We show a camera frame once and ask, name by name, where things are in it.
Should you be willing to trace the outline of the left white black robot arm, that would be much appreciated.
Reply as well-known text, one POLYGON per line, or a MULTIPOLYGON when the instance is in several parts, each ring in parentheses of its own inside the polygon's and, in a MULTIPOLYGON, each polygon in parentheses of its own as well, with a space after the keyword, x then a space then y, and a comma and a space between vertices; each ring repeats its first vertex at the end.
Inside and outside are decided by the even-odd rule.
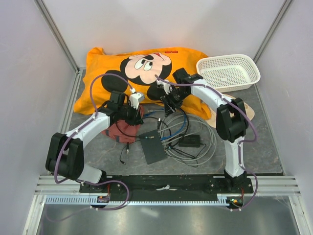
POLYGON ((129 125, 141 125, 143 120, 139 110, 144 94, 112 92, 110 99, 95 109, 78 127, 62 134, 55 133, 50 141, 45 167, 53 173, 55 183, 65 180, 84 181, 96 192, 107 188, 106 172, 85 163, 85 147, 102 131, 123 120, 129 125))

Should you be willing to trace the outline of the black network switch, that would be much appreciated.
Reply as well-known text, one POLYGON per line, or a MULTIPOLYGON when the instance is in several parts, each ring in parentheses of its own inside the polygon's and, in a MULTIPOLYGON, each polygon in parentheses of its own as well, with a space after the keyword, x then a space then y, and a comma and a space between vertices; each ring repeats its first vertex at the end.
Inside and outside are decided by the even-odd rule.
POLYGON ((163 161, 167 158, 156 129, 139 135, 139 139, 148 165, 163 161))

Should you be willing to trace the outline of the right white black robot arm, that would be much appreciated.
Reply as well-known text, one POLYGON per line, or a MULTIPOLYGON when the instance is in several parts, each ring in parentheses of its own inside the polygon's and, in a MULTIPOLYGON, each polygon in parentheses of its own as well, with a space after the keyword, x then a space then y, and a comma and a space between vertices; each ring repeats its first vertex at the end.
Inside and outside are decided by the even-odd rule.
POLYGON ((183 100, 193 95, 216 113, 216 131, 224 141, 226 166, 224 187, 228 192, 239 190, 246 179, 243 169, 242 143, 245 139, 249 118, 240 98, 230 99, 207 85, 199 74, 189 75, 184 68, 174 72, 175 83, 157 77, 157 87, 164 89, 160 98, 168 116, 182 106, 183 100))

